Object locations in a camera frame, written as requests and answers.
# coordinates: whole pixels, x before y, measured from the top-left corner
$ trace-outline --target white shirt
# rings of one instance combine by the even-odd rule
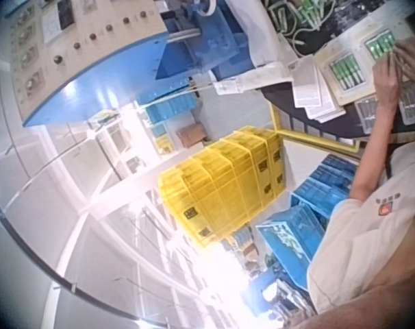
[[[364,203],[347,199],[332,213],[307,272],[308,290],[318,313],[361,295],[412,224],[415,142],[398,148],[390,164],[393,177]]]

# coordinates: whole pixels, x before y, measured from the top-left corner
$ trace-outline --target yellow plastic crate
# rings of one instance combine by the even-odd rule
[[[250,129],[212,143],[160,175],[164,205],[201,247],[226,239],[274,200],[270,154],[276,147],[271,134],[264,139]]]
[[[271,170],[268,165],[268,150],[266,143],[259,138],[245,132],[234,132],[224,138],[244,150],[247,150],[253,159],[258,180],[258,191],[262,200],[262,205],[267,206],[274,199],[273,184],[271,182]]]
[[[159,178],[159,190],[165,206],[168,211],[185,227],[186,232],[200,244],[205,247],[212,241],[216,241],[216,235],[209,225],[209,214],[205,213],[202,202],[198,202],[194,194],[188,189],[183,179],[183,173],[180,169],[171,169],[163,173]],[[218,208],[221,201],[216,198],[218,195],[208,195],[204,204],[207,206],[210,202],[214,209]]]
[[[234,173],[240,184],[248,218],[253,218],[253,216],[262,210],[262,203],[251,154],[226,141],[216,142],[210,145],[209,149],[230,162],[234,168]]]
[[[280,135],[272,130],[246,126],[240,129],[241,132],[252,134],[264,141],[269,153],[269,165],[271,170],[271,182],[275,196],[280,195],[285,190],[285,171],[282,149],[284,148]]]
[[[168,135],[163,135],[154,141],[161,154],[169,154],[174,151],[173,143],[170,141]]]

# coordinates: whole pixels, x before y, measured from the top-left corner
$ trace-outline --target worker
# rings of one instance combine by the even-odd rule
[[[401,76],[415,80],[415,39],[373,69],[378,109],[352,183],[308,269],[318,315],[297,328],[415,328],[415,142],[396,149],[383,172]]]

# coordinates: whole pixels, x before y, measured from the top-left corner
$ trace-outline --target yellow frame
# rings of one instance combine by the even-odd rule
[[[281,117],[279,115],[279,112],[276,111],[272,103],[269,103],[269,105],[273,127],[275,128],[276,133],[282,135],[283,137],[291,138],[293,140],[301,141],[302,143],[313,144],[327,149],[335,149],[342,152],[358,153],[358,151],[360,150],[359,141],[354,141],[354,144],[352,146],[349,146],[340,142],[329,141],[325,138],[308,135],[303,132],[293,132],[291,130],[282,129]]]

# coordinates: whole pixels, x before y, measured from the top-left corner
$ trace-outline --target hand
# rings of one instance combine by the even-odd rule
[[[397,54],[397,63],[404,75],[415,81],[415,38],[397,42],[393,52]]]
[[[385,55],[373,67],[373,82],[378,98],[378,111],[394,114],[401,95],[401,68],[396,64],[395,55]]]

